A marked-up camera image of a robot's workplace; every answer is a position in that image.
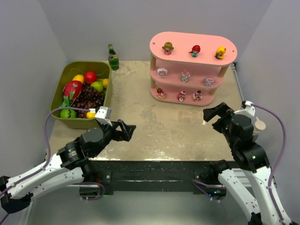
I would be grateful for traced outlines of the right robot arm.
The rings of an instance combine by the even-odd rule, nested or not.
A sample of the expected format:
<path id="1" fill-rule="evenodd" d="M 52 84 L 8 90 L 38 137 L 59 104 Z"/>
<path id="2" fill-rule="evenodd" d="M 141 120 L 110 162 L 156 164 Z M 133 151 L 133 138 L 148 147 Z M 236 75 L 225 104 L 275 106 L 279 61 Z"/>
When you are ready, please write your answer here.
<path id="1" fill-rule="evenodd" d="M 226 103 L 203 110 L 206 122 L 219 116 L 212 127 L 224 135 L 234 161 L 245 174 L 253 192 L 250 193 L 239 182 L 225 160 L 212 164 L 211 174 L 233 196 L 248 224 L 293 225 L 295 222 L 287 215 L 276 190 L 273 180 L 275 167 L 270 165 L 264 148 L 256 142 L 259 132 L 266 127 L 262 121 L 252 122 L 256 108 L 257 105 L 251 101 L 243 101 L 237 111 Z"/>

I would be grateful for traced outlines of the red white cake toy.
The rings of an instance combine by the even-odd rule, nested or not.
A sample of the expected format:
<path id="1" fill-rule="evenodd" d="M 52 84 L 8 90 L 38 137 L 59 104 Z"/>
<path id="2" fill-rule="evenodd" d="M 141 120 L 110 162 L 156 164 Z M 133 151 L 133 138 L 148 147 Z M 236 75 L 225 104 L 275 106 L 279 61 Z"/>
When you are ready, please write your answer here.
<path id="1" fill-rule="evenodd" d="M 201 101 L 202 100 L 202 92 L 201 90 L 197 90 L 196 92 L 193 93 L 192 95 L 192 98 L 193 98 L 193 101 Z"/>

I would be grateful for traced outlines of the yellow-haired doll toy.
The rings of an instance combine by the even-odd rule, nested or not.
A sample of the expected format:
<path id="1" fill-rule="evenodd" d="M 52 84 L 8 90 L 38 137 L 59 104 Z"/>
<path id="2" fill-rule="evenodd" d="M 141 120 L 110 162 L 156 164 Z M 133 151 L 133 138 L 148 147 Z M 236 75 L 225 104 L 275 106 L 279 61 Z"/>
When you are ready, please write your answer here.
<path id="1" fill-rule="evenodd" d="M 215 58 L 221 60 L 224 58 L 224 54 L 226 53 L 226 48 L 224 46 L 220 46 L 215 53 Z"/>

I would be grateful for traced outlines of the brown-haired doll toy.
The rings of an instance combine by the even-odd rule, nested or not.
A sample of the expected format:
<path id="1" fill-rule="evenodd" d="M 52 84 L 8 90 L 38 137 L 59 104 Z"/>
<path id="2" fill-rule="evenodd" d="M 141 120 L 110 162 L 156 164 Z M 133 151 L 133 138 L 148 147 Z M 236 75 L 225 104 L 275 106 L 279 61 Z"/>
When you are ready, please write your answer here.
<path id="1" fill-rule="evenodd" d="M 171 42 L 165 42 L 162 46 L 165 55 L 171 55 L 172 51 L 174 50 L 173 44 Z"/>

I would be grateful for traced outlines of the red-haired doll toy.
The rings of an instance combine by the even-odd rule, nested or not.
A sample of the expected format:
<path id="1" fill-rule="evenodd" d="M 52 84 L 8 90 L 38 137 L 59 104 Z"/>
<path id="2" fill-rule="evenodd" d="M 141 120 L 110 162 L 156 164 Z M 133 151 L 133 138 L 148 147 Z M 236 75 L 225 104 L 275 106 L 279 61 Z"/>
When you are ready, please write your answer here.
<path id="1" fill-rule="evenodd" d="M 193 57 L 196 58 L 198 56 L 198 53 L 201 51 L 201 47 L 199 45 L 194 45 L 189 52 L 189 54 Z"/>

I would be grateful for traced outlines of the red white swirl toy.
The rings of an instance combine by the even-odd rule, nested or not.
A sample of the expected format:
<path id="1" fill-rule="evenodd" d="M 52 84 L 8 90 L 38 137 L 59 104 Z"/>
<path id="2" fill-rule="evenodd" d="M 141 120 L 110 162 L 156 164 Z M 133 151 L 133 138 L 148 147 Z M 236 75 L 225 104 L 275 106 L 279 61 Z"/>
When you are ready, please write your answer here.
<path id="1" fill-rule="evenodd" d="M 186 96 L 186 92 L 185 91 L 180 91 L 178 93 L 177 100 L 179 102 L 183 102 L 185 100 L 185 96 Z"/>

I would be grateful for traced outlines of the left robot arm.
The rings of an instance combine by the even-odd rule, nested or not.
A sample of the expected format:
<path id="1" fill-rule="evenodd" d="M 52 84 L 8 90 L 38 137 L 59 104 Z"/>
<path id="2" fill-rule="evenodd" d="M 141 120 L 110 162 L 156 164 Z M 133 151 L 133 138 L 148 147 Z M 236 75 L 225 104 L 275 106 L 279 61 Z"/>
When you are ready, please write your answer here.
<path id="1" fill-rule="evenodd" d="M 90 158 L 96 157 L 110 141 L 130 141 L 135 129 L 135 125 L 122 120 L 92 128 L 33 169 L 15 177 L 2 176 L 2 209 L 8 214 L 19 212 L 38 196 L 89 179 L 94 174 Z"/>

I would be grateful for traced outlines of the small pink figure toy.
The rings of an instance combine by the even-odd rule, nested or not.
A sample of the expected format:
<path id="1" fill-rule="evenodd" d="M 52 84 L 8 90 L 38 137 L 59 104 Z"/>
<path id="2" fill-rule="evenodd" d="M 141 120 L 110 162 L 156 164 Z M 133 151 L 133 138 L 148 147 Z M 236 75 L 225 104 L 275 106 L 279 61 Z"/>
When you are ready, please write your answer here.
<path id="1" fill-rule="evenodd" d="M 182 78 L 181 78 L 181 81 L 184 82 L 184 83 L 187 83 L 189 81 L 189 78 L 191 76 L 190 72 L 187 71 L 187 70 L 184 70 L 182 73 Z"/>

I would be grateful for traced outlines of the pink planet toy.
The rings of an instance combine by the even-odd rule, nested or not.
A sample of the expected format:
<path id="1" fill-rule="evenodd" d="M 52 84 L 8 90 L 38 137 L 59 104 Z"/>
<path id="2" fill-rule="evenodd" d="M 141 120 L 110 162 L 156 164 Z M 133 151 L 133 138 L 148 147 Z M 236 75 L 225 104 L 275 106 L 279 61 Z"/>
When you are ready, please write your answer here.
<path id="1" fill-rule="evenodd" d="M 215 79 L 212 77 L 206 77 L 203 80 L 203 84 L 205 87 L 211 87 L 215 83 Z"/>

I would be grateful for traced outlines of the pink round toy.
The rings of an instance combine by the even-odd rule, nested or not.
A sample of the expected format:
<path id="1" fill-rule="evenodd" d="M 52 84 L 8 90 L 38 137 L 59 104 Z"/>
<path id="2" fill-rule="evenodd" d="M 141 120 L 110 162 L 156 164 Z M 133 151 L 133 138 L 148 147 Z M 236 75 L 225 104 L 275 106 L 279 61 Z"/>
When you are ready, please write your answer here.
<path id="1" fill-rule="evenodd" d="M 159 78 L 164 79 L 168 73 L 168 70 L 165 67 L 160 67 L 157 70 L 157 75 Z"/>

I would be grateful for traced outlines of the strawberry cake toy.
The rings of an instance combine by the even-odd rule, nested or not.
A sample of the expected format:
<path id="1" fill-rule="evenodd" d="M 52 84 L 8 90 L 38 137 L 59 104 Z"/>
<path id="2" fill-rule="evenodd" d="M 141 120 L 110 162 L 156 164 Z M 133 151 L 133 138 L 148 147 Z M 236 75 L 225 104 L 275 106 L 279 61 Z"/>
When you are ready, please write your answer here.
<path id="1" fill-rule="evenodd" d="M 157 87 L 157 97 L 159 98 L 159 99 L 165 99 L 165 97 L 166 97 L 166 92 L 165 91 L 163 91 L 160 87 Z"/>

